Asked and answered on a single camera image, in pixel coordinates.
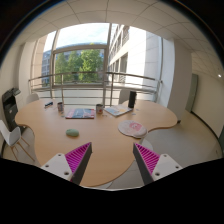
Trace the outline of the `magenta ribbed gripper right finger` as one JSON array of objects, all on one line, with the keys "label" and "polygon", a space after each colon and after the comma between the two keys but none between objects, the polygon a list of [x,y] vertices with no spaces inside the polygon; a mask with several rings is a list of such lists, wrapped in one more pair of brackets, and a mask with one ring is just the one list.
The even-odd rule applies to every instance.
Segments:
[{"label": "magenta ribbed gripper right finger", "polygon": [[168,154],[158,154],[137,143],[133,144],[133,154],[145,185],[182,169]]}]

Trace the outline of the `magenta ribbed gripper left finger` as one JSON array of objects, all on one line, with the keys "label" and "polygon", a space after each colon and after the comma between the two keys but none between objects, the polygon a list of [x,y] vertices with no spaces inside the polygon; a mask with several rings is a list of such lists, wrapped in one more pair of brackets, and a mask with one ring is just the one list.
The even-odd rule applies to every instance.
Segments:
[{"label": "magenta ribbed gripper left finger", "polygon": [[91,154],[92,143],[89,142],[66,154],[56,154],[42,166],[42,169],[79,185]]}]

